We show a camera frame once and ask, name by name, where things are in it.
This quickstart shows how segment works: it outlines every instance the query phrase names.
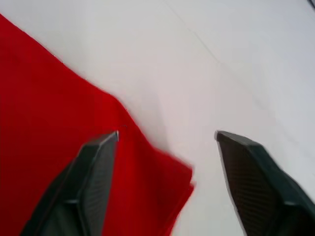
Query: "red cloth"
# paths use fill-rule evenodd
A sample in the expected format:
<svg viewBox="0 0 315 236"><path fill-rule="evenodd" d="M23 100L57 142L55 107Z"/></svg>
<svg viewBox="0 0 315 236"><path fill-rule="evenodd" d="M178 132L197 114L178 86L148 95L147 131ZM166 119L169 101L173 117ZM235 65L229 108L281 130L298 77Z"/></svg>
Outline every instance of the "red cloth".
<svg viewBox="0 0 315 236"><path fill-rule="evenodd" d="M113 96L0 15L0 235L18 235L80 146L119 130L103 235L170 234L192 170L154 149Z"/></svg>

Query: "white surface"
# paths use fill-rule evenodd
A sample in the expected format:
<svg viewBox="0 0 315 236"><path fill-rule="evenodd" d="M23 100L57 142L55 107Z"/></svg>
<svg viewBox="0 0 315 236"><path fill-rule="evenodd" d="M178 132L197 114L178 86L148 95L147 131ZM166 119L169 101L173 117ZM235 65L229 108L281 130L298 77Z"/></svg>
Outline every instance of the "white surface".
<svg viewBox="0 0 315 236"><path fill-rule="evenodd" d="M214 132L248 136L315 199L315 12L300 0L2 0L0 13L194 164L179 236L240 236Z"/></svg>

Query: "red fabric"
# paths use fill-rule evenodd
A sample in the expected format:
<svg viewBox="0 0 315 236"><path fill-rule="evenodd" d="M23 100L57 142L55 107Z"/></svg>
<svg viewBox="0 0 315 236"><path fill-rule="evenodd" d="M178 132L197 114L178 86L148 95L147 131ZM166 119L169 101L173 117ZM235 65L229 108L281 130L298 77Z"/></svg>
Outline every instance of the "red fabric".
<svg viewBox="0 0 315 236"><path fill-rule="evenodd" d="M119 130L103 235L170 234L191 168L154 149L113 96L0 15L0 235L18 235L50 181L102 133Z"/></svg>

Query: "white background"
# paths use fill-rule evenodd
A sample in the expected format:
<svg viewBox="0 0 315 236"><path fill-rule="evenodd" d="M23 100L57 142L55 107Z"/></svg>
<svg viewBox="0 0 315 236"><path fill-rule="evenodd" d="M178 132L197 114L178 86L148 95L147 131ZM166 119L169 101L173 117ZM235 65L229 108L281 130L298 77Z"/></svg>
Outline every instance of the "white background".
<svg viewBox="0 0 315 236"><path fill-rule="evenodd" d="M195 166L174 235L243 235L217 129L265 145L315 200L306 0L1 0L0 13L117 96L154 145Z"/></svg>

